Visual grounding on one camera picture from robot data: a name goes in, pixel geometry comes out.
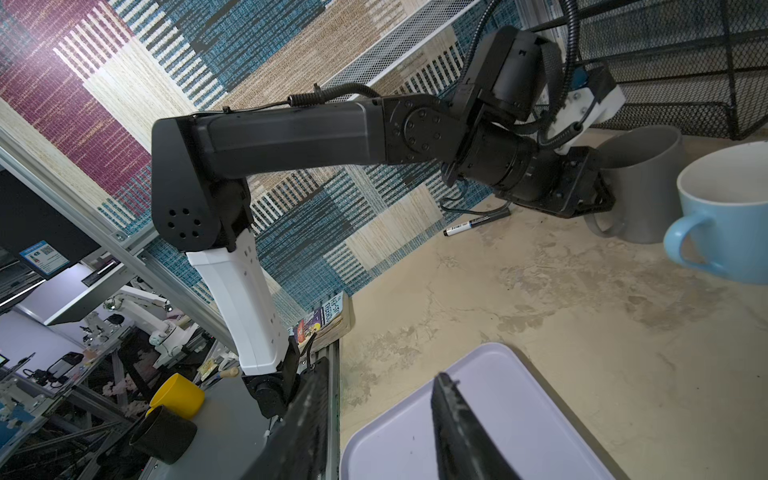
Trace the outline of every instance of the yellow mug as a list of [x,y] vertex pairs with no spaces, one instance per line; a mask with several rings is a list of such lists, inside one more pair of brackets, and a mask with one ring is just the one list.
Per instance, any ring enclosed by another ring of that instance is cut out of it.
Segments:
[[149,412],[160,405],[168,407],[176,415],[191,420],[205,400],[205,392],[178,373],[173,374],[154,394],[149,402]]

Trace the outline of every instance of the gray mug handle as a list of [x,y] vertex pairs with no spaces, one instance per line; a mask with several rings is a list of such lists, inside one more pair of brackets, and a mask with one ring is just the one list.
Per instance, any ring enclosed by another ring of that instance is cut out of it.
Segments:
[[602,230],[598,225],[598,219],[594,217],[594,214],[584,215],[584,222],[587,224],[589,231],[597,235],[598,237],[611,238],[616,237],[619,232],[624,228],[624,222],[618,222],[611,225],[607,230]]

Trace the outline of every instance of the mug rim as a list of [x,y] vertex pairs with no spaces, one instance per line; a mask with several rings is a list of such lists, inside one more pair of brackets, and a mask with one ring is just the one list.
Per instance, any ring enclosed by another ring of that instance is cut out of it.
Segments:
[[639,167],[641,165],[645,165],[651,161],[654,161],[658,159],[660,156],[666,154],[668,151],[672,150],[673,148],[677,147],[678,145],[682,145],[683,143],[683,133],[680,131],[680,128],[674,127],[672,125],[664,125],[664,124],[658,124],[658,125],[646,125],[644,127],[635,128],[630,131],[625,131],[622,134],[614,135],[613,137],[607,139],[603,143],[599,144],[597,147],[595,147],[595,150],[599,151],[601,147],[607,145],[608,143],[612,141],[618,141],[622,137],[626,137],[628,135],[634,134],[638,131],[644,131],[644,130],[652,130],[652,129],[661,129],[661,130],[667,130],[667,131],[673,131],[676,134],[675,141],[670,144],[667,148],[665,148],[663,151],[661,151],[659,154],[654,155],[651,158],[647,158],[641,162],[637,162],[636,164],[627,165],[625,167],[600,167],[601,170],[630,170],[635,167]]
[[706,154],[703,157],[699,157],[696,160],[690,162],[690,164],[687,167],[685,167],[683,169],[683,171],[680,172],[679,175],[677,175],[677,182],[676,182],[676,184],[677,184],[677,191],[679,191],[681,194],[685,195],[686,197],[690,198],[691,200],[695,200],[697,202],[701,202],[702,204],[716,205],[718,207],[757,207],[759,205],[767,205],[768,204],[768,200],[760,200],[760,201],[757,201],[757,202],[718,202],[718,201],[715,201],[715,200],[707,200],[705,198],[697,197],[696,195],[693,195],[693,194],[689,193],[688,191],[683,189],[683,186],[681,185],[682,179],[683,179],[683,175],[685,175],[685,173],[689,169],[691,169],[698,161],[703,160],[703,159],[705,159],[705,158],[707,158],[707,157],[709,157],[711,155],[718,154],[718,153],[720,153],[721,151],[724,151],[724,150],[730,150],[732,148],[747,147],[747,146],[751,147],[751,146],[757,145],[757,144],[768,144],[768,141],[766,141],[766,140],[751,141],[751,142],[747,142],[745,144],[731,145],[730,147],[725,147],[725,148],[721,148],[719,150],[715,150],[714,152],[710,152],[709,154]]

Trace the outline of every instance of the blue mug handle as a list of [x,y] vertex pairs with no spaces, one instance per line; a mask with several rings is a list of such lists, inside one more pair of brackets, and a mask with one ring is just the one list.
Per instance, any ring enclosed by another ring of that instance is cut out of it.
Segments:
[[672,223],[669,229],[667,229],[667,233],[664,235],[664,249],[667,251],[667,255],[675,263],[721,276],[723,273],[712,263],[691,262],[690,260],[684,259],[683,254],[680,251],[683,246],[683,240],[685,240],[685,237],[688,236],[694,227],[711,221],[711,218],[701,213],[686,215],[685,217],[677,219],[677,221]]

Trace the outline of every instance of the marker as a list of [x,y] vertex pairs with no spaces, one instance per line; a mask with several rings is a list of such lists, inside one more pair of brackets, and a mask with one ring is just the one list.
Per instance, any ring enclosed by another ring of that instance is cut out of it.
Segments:
[[504,210],[497,212],[496,214],[477,217],[474,220],[470,220],[469,222],[464,222],[464,223],[460,223],[459,225],[454,225],[453,227],[448,227],[442,231],[442,234],[445,235],[446,237],[450,237],[451,235],[456,235],[457,233],[461,233],[464,230],[469,230],[470,228],[479,227],[484,223],[491,223],[500,218],[509,217],[510,215],[512,215],[512,211],[509,210],[508,208],[505,208]]

